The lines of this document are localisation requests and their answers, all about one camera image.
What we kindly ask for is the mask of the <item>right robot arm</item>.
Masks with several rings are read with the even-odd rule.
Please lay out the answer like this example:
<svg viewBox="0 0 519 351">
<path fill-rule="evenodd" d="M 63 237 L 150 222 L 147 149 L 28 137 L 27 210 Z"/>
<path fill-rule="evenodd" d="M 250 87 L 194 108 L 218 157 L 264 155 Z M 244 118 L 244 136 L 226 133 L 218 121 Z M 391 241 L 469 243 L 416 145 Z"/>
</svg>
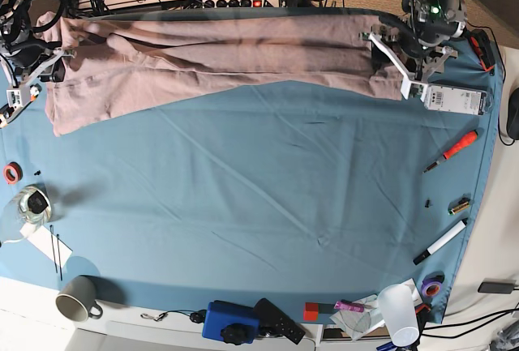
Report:
<svg viewBox="0 0 519 351">
<path fill-rule="evenodd" d="M 34 75 L 38 66 L 54 68 L 50 61 L 58 57 L 60 41 L 45 41 L 48 32 L 61 19 L 68 0 L 59 0 L 52 19 L 34 26 L 29 10 L 34 0 L 1 0 L 1 64 L 10 85 L 18 88 L 23 75 Z"/>
</svg>

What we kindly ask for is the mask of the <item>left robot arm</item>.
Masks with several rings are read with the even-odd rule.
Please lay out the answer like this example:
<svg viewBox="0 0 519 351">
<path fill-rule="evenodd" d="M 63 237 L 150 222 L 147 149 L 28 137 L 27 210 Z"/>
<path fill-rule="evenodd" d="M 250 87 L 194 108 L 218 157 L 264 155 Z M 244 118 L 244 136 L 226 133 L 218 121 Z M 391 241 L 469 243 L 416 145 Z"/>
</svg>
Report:
<svg viewBox="0 0 519 351">
<path fill-rule="evenodd" d="M 446 43 L 466 30 L 463 0 L 402 0 L 405 16 L 384 14 L 360 37 L 372 44 L 372 58 L 387 58 L 401 73 L 401 92 L 423 92 L 457 52 Z"/>
</svg>

